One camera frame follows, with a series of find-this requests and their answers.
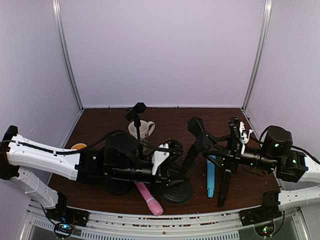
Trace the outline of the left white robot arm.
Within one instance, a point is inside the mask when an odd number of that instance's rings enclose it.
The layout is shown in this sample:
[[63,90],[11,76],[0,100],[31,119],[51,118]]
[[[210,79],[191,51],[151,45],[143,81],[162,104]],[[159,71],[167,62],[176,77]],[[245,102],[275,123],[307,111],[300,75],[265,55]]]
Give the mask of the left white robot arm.
[[183,147],[175,140],[152,146],[145,155],[146,143],[124,130],[114,130],[101,138],[104,146],[63,149],[31,141],[11,125],[0,143],[0,177],[17,182],[50,214],[70,215],[63,193],[48,188],[30,169],[39,169],[90,185],[105,185],[115,196],[127,194],[136,186],[148,205],[154,195],[168,203],[181,205],[193,194],[185,170],[176,164]]

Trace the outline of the pink toy microphone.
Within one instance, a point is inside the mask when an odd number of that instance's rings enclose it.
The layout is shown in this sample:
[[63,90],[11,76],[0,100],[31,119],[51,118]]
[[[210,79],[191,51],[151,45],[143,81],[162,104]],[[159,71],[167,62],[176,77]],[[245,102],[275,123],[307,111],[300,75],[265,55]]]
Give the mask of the pink toy microphone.
[[135,186],[139,190],[141,196],[145,200],[148,209],[154,216],[160,216],[164,210],[161,204],[153,197],[146,185],[142,182],[135,182]]

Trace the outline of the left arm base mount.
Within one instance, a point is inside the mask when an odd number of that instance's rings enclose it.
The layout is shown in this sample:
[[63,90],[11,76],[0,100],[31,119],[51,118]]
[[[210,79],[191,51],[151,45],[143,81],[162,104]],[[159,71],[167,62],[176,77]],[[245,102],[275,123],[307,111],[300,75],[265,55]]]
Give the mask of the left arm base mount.
[[76,227],[86,227],[90,213],[67,206],[67,197],[61,192],[57,193],[57,203],[52,209],[45,209],[46,218],[53,224],[53,233],[59,239],[70,237]]

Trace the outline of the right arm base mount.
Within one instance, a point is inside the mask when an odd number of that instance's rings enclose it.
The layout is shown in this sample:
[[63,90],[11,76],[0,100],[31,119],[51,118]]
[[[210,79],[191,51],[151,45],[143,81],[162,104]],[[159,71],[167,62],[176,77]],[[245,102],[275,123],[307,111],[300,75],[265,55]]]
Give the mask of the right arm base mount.
[[280,191],[267,191],[262,196],[262,204],[239,211],[239,218],[243,227],[254,226],[255,233],[263,238],[274,237],[283,227],[285,211],[280,211]]

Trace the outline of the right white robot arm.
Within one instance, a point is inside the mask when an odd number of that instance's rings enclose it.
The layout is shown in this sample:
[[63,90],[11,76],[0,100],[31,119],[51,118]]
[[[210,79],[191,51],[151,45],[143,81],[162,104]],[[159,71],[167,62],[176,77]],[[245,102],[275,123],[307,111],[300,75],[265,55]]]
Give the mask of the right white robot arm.
[[230,117],[230,133],[215,137],[206,131],[201,119],[197,119],[198,131],[195,133],[196,150],[207,160],[222,168],[223,178],[218,196],[218,206],[223,207],[227,199],[230,177],[239,166],[248,166],[267,174],[275,173],[278,179],[297,183],[309,179],[311,173],[320,170],[320,161],[306,150],[293,145],[290,131],[276,125],[268,126],[264,139],[258,139],[257,148],[249,147],[252,130],[246,129],[238,117]]

